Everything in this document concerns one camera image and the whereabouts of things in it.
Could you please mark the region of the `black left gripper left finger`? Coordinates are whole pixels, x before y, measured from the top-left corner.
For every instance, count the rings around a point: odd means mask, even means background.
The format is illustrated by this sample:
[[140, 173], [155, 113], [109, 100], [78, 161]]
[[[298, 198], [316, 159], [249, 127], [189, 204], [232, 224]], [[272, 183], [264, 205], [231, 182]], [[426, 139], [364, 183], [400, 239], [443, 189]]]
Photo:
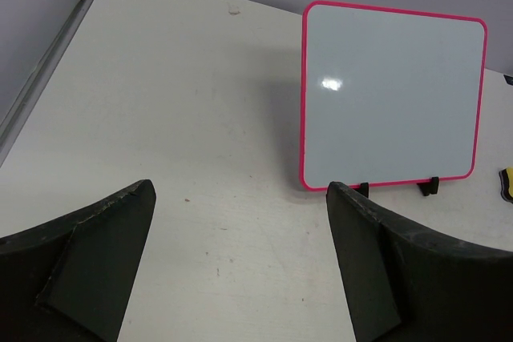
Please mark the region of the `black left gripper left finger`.
[[116, 341], [156, 205], [149, 179], [1, 239], [3, 341]]

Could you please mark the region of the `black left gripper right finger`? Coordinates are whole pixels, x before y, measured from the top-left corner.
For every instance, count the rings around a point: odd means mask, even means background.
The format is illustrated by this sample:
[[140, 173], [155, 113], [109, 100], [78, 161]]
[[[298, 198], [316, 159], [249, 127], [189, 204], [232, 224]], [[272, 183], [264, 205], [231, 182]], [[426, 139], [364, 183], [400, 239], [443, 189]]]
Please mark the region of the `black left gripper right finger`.
[[329, 226], [358, 341], [509, 341], [512, 254], [430, 229], [343, 183]]

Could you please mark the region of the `yellow bone shaped eraser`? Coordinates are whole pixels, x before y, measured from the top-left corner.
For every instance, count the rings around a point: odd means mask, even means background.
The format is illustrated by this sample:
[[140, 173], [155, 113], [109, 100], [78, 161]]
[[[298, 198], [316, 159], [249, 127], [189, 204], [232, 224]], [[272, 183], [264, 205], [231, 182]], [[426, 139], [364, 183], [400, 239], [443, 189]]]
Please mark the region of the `yellow bone shaped eraser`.
[[506, 167], [499, 172], [499, 179], [501, 183], [500, 195], [502, 198], [513, 203], [513, 168]]

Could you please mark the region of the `pink framed whiteboard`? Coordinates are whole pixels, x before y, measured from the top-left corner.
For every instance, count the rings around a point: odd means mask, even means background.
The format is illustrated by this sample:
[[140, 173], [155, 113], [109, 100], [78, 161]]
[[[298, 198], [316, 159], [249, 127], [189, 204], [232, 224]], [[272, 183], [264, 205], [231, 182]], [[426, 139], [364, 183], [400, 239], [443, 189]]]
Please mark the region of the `pink framed whiteboard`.
[[472, 173], [487, 53], [482, 19], [317, 0], [301, 33], [304, 188]]

